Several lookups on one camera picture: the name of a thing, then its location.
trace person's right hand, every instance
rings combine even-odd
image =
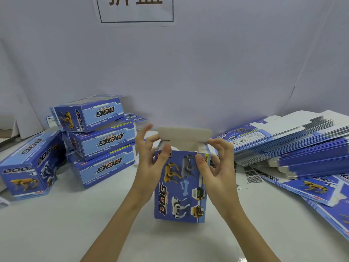
[[[208,166],[201,154],[195,156],[207,194],[217,211],[226,219],[237,208],[241,207],[236,188],[234,172],[234,146],[223,139],[209,139],[208,144],[218,151],[218,156],[211,154],[216,169]]]

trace white robot dog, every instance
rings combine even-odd
[[[182,215],[179,215],[181,210],[185,210],[187,207],[190,206],[190,204],[187,204],[186,206],[180,205],[180,203],[185,201],[185,200],[186,200],[186,198],[183,199],[182,201],[180,201],[178,198],[172,197],[172,200],[171,200],[171,202],[172,202],[172,214],[176,219],[181,219],[187,214],[187,212],[185,211]]]

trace white table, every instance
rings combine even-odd
[[[136,170],[131,166],[83,190],[67,168],[48,195],[0,210],[0,261],[78,262],[120,206]],[[238,191],[246,214],[282,262],[349,261],[349,242],[299,196],[267,182],[246,184],[241,168],[237,182],[247,188]],[[152,199],[119,261],[246,261],[209,199],[206,209],[204,224],[156,220]]]

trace sign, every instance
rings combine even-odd
[[[98,20],[109,26],[169,26],[173,0],[94,0]]]

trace open box flap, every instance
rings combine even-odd
[[[163,141],[190,141],[206,143],[212,131],[203,128],[158,127],[160,139]]]

